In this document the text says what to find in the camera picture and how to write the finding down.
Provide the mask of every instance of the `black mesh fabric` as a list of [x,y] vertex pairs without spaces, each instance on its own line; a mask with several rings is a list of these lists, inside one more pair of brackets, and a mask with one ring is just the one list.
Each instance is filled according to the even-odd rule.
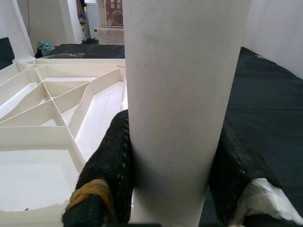
[[[84,166],[76,189],[94,179],[104,179],[113,194],[119,223],[130,218],[134,188],[132,148],[129,138],[128,111],[118,113],[112,120],[99,148]],[[100,227],[112,219],[97,195],[72,207],[62,217],[64,227]]]
[[233,218],[244,188],[257,178],[281,187],[264,158],[239,137],[226,117],[209,179],[216,214],[224,225]]

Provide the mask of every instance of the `black fabric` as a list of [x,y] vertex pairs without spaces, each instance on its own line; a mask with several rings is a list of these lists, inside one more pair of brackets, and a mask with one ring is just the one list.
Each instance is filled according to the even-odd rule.
[[[118,113],[112,120],[97,151],[84,166],[76,189],[94,179],[104,179],[109,184],[119,223],[130,218],[134,188],[128,111]],[[80,204],[64,213],[65,227],[100,227],[111,222],[111,217],[99,196],[90,195]]]
[[[303,80],[242,48],[226,115],[303,215]],[[206,194],[200,224],[218,223]]]
[[245,187],[258,178],[281,187],[264,158],[240,137],[226,117],[209,177],[216,214],[225,226],[232,220]]
[[11,48],[9,38],[0,39],[0,70],[13,63],[15,55]]
[[123,45],[62,44],[43,58],[125,58]]

